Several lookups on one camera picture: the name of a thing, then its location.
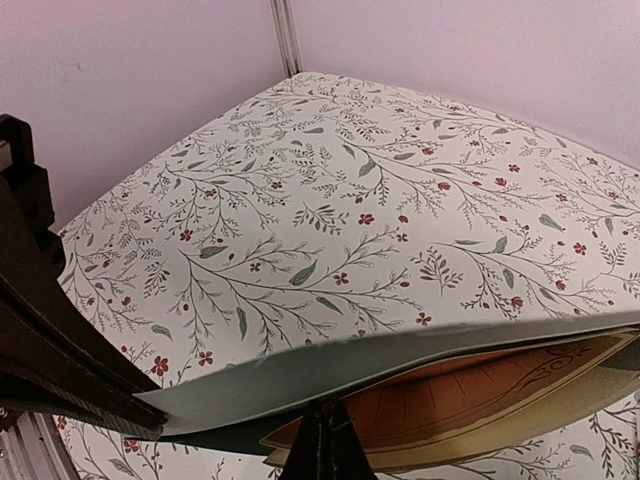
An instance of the white wall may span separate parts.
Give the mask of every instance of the white wall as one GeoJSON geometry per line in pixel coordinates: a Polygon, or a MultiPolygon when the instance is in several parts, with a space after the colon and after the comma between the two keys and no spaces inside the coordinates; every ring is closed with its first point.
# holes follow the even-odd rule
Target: white wall
{"type": "Polygon", "coordinates": [[[441,94],[640,167],[637,0],[292,0],[305,70],[441,94]]]}
{"type": "Polygon", "coordinates": [[[0,112],[31,124],[57,225],[282,78],[267,0],[0,0],[0,112]]]}

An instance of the red flower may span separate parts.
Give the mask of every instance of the red flower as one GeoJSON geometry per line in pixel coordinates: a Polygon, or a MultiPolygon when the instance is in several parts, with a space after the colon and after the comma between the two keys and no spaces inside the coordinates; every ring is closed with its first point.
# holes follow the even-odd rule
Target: red flower
{"type": "Polygon", "coordinates": [[[151,367],[151,373],[155,373],[158,377],[162,377],[165,372],[169,371],[169,359],[162,358],[160,355],[154,360],[154,365],[151,367]]]}
{"type": "Polygon", "coordinates": [[[185,229],[185,231],[180,234],[180,241],[188,242],[191,240],[191,235],[193,235],[193,230],[185,229]]]}
{"type": "Polygon", "coordinates": [[[341,273],[339,275],[334,275],[333,279],[336,281],[336,285],[346,285],[347,283],[349,283],[349,280],[347,279],[347,274],[346,273],[341,273]]]}
{"type": "Polygon", "coordinates": [[[416,323],[422,324],[423,327],[426,327],[430,321],[431,317],[427,317],[427,314],[424,312],[420,312],[418,318],[416,318],[416,323]]]}
{"type": "Polygon", "coordinates": [[[204,367],[207,363],[209,365],[213,364],[213,352],[200,352],[200,361],[198,362],[201,367],[204,367]]]}
{"type": "Polygon", "coordinates": [[[140,446],[138,445],[137,440],[125,440],[124,441],[124,453],[136,453],[140,450],[140,446]]]}
{"type": "Polygon", "coordinates": [[[587,251],[587,246],[586,245],[582,245],[581,243],[576,243],[573,246],[573,250],[578,254],[578,255],[584,255],[587,251]]]}
{"type": "Polygon", "coordinates": [[[358,223],[360,225],[371,225],[371,222],[373,222],[373,220],[375,220],[373,218],[373,215],[371,215],[370,213],[362,213],[360,215],[360,220],[358,220],[358,223]]]}

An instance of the gray leaf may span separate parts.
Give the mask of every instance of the gray leaf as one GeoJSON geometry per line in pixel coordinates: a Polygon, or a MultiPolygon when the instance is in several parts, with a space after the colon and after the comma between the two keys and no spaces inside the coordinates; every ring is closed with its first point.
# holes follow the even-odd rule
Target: gray leaf
{"type": "Polygon", "coordinates": [[[558,230],[559,232],[564,232],[564,228],[562,226],[558,225],[555,222],[555,220],[553,220],[553,218],[551,218],[546,213],[543,213],[542,215],[540,215],[539,220],[540,220],[540,223],[543,224],[545,227],[554,228],[554,229],[558,230]]]}
{"type": "Polygon", "coordinates": [[[240,328],[240,340],[244,340],[244,337],[247,335],[247,312],[242,310],[240,307],[237,307],[236,313],[238,314],[238,327],[240,328]]]}
{"type": "Polygon", "coordinates": [[[611,217],[607,217],[604,219],[604,224],[609,230],[609,235],[613,235],[613,219],[611,217]]]}
{"type": "Polygon", "coordinates": [[[493,249],[493,252],[491,252],[491,253],[504,253],[504,250],[507,248],[507,243],[508,242],[509,242],[509,240],[507,239],[506,236],[500,237],[496,241],[496,247],[493,249]]]}
{"type": "Polygon", "coordinates": [[[119,458],[110,458],[109,461],[114,467],[116,467],[116,470],[118,470],[119,472],[126,473],[130,477],[135,478],[135,474],[133,473],[131,468],[129,468],[129,466],[119,458]]]}
{"type": "Polygon", "coordinates": [[[73,278],[73,272],[71,272],[70,274],[68,274],[66,277],[64,277],[62,279],[62,281],[60,282],[60,285],[64,285],[65,283],[67,283],[69,280],[71,280],[73,278]]]}
{"type": "Polygon", "coordinates": [[[478,245],[482,243],[481,240],[455,240],[458,245],[478,245]]]}
{"type": "Polygon", "coordinates": [[[505,268],[502,271],[502,275],[504,275],[504,281],[507,282],[507,285],[509,286],[509,288],[513,290],[513,285],[515,282],[515,278],[513,277],[513,272],[508,268],[505,268]]]}
{"type": "Polygon", "coordinates": [[[558,301],[556,300],[556,297],[546,288],[540,287],[540,293],[547,300],[551,300],[554,303],[558,303],[558,301]]]}
{"type": "Polygon", "coordinates": [[[591,455],[591,452],[587,447],[574,444],[569,447],[569,450],[571,450],[573,453],[577,455],[584,455],[585,457],[589,457],[591,460],[593,460],[593,455],[591,455]]]}
{"type": "Polygon", "coordinates": [[[242,168],[242,172],[248,172],[249,170],[251,170],[253,168],[253,166],[256,164],[256,161],[253,160],[249,163],[247,163],[243,168],[242,168]]]}
{"type": "Polygon", "coordinates": [[[355,152],[353,151],[353,148],[351,148],[349,145],[342,145],[342,148],[344,148],[344,149],[345,149],[345,151],[346,151],[349,155],[351,155],[353,158],[356,158],[356,154],[355,154],[355,152]]]}
{"type": "Polygon", "coordinates": [[[394,160],[407,160],[408,158],[411,158],[415,155],[415,152],[410,152],[410,153],[400,153],[398,155],[396,155],[395,157],[393,157],[394,160]]]}
{"type": "Polygon", "coordinates": [[[211,258],[214,255],[218,255],[219,253],[224,252],[226,249],[227,249],[226,245],[204,247],[202,250],[200,250],[200,258],[203,258],[203,259],[211,258]]]}
{"type": "Polygon", "coordinates": [[[318,303],[321,303],[322,305],[324,305],[325,307],[333,310],[334,312],[338,312],[340,315],[342,315],[342,310],[340,310],[335,304],[333,304],[329,299],[324,298],[324,297],[316,297],[316,300],[318,301],[318,303]]]}
{"type": "Polygon", "coordinates": [[[162,325],[154,325],[151,327],[151,331],[153,333],[157,333],[158,335],[164,335],[165,337],[168,337],[173,342],[171,331],[167,327],[163,327],[162,325]]]}
{"type": "Polygon", "coordinates": [[[302,285],[304,282],[309,280],[309,277],[311,275],[313,275],[313,272],[315,272],[316,270],[317,263],[318,261],[314,260],[311,265],[303,268],[298,273],[296,273],[293,277],[291,277],[291,279],[289,280],[289,283],[294,287],[299,287],[300,285],[302,285]]]}
{"type": "Polygon", "coordinates": [[[376,167],[376,162],[374,162],[370,158],[367,163],[365,163],[363,166],[360,167],[360,170],[358,171],[358,177],[364,177],[366,174],[368,174],[375,167],[376,167]]]}

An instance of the floral tablecloth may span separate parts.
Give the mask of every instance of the floral tablecloth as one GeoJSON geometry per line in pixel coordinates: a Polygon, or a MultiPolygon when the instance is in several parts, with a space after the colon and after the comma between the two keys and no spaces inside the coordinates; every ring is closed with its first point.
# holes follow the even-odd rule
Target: floral tablecloth
{"type": "MultiPolygon", "coordinates": [[[[635,310],[638,177],[506,115],[303,73],[90,205],[62,232],[60,282],[163,387],[333,338],[635,310]]],[[[635,407],[379,478],[635,478],[635,407]]],[[[57,421],[85,480],[278,474],[261,458],[57,421]]]]}

